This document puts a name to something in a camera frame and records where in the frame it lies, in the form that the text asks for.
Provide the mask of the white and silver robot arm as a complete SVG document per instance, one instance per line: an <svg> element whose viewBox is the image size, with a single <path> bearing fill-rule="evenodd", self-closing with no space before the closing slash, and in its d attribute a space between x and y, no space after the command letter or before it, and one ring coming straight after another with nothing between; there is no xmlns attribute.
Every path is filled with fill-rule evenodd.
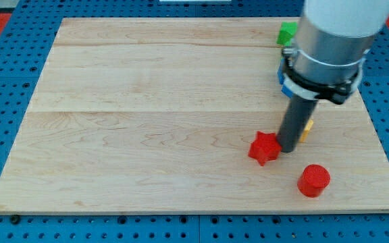
<svg viewBox="0 0 389 243"><path fill-rule="evenodd" d="M306 0L282 50L283 86L341 105L358 88L365 56L389 16L389 0Z"/></svg>

